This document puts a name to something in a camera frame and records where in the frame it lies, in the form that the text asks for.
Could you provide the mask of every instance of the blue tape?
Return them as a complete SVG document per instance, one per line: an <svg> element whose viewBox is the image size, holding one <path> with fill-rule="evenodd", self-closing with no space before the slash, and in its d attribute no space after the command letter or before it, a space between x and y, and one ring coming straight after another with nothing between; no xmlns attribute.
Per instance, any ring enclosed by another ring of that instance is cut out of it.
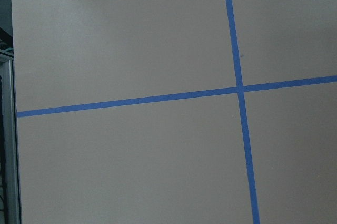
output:
<svg viewBox="0 0 337 224"><path fill-rule="evenodd" d="M288 88L288 87L295 87L295 86L305 86L305 85L333 83L333 82L337 82L337 75L293 80L293 81L276 82L276 83L254 84L254 85L244 86L243 90L245 92L264 91L264 90L272 90L272 89L279 89L279 88Z"/></svg>
<svg viewBox="0 0 337 224"><path fill-rule="evenodd" d="M61 106L61 107L55 107L55 108L46 108L46 109L18 112L17 117L22 118L22 117L38 116L38 115L45 115L45 114L52 114L52 113L74 112L74 111L81 111L81 110L109 108L109 107L125 106L125 105L133 105L133 104L163 102L163 101L169 101L169 100L192 99L192 98L200 98L204 96L232 94L232 93L236 93L236 91L237 91L236 87L230 87L230 88L206 90L206 91L194 91L194 92L184 92L184 93L160 95L160 96L148 96L145 98L125 99L125 100L107 101L107 102L90 103L90 104L69 105L69 106Z"/></svg>
<svg viewBox="0 0 337 224"><path fill-rule="evenodd" d="M247 168L249 193L250 193L250 199L251 199L253 223L260 224L259 206L257 204L253 159L252 159L252 151L251 151L251 144L250 144L250 137L249 137L247 111L246 111L244 88L243 88L242 73L241 73L241 66L240 66L239 46L237 44L237 35L236 35L232 0L226 0L226 7L227 7L228 22L229 22L229 27L230 27L234 70L235 70L235 78L236 78L236 86L237 86L237 98L239 100L242 137L243 137L244 153L245 153L245 158L246 158L246 168Z"/></svg>

